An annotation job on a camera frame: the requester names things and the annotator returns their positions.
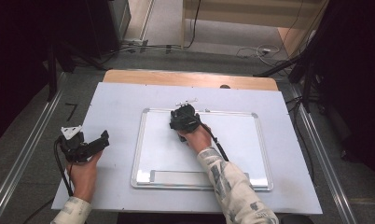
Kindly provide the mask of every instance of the patterned sleeve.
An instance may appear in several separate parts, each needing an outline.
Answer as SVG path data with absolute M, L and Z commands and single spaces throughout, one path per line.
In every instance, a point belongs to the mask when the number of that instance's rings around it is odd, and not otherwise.
M 70 197 L 60 213 L 50 224 L 83 224 L 91 211 L 91 205 L 76 197 Z
M 246 175 L 208 147 L 197 156 L 215 189 L 228 224 L 278 224 L 277 216 L 256 195 Z

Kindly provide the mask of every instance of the black curtain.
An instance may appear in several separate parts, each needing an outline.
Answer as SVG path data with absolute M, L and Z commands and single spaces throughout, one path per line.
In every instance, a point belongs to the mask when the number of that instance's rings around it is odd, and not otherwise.
M 349 129 L 341 139 L 347 153 L 375 171 L 375 1 L 334 0 L 329 7 L 340 10 L 316 46 L 319 88 Z M 340 119 L 328 115 L 341 130 Z
M 0 137 L 49 80 L 37 18 L 23 1 L 0 1 Z

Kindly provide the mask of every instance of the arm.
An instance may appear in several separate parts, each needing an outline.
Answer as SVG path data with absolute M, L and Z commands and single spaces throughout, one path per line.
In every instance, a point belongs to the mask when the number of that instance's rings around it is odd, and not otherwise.
M 102 151 L 91 157 L 83 164 L 67 164 L 67 170 L 74 184 L 74 196 L 70 197 L 64 208 L 51 222 L 52 224 L 83 224 L 91 211 L 91 199 L 95 191 L 97 179 L 97 161 L 101 158 Z
M 227 223 L 278 223 L 277 216 L 257 197 L 246 175 L 211 147 L 211 137 L 202 126 L 193 133 L 179 134 L 198 153 L 197 158 L 214 186 Z

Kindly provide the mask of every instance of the white bracket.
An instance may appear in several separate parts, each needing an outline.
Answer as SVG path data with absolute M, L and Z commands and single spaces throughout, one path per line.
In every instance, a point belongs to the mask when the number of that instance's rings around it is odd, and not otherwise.
M 77 127 L 70 127 L 70 128 L 64 128 L 62 127 L 62 134 L 65 136 L 66 140 L 71 139 L 75 136 L 75 134 L 79 133 L 82 129 L 82 125 L 79 125 Z
M 194 102 L 198 102 L 198 101 L 199 101 L 199 99 L 194 98 L 193 100 L 186 100 L 185 102 L 180 102 L 180 103 L 175 104 L 175 105 L 188 105 L 190 103 L 194 103 Z

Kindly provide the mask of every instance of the person's left hand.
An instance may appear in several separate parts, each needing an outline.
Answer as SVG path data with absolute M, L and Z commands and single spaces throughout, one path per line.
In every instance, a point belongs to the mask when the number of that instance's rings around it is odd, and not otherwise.
M 84 163 L 67 163 L 68 174 L 71 171 L 71 180 L 74 184 L 74 197 L 91 203 L 95 191 L 95 181 L 97 180 L 97 161 L 101 158 L 102 151 L 98 152 Z

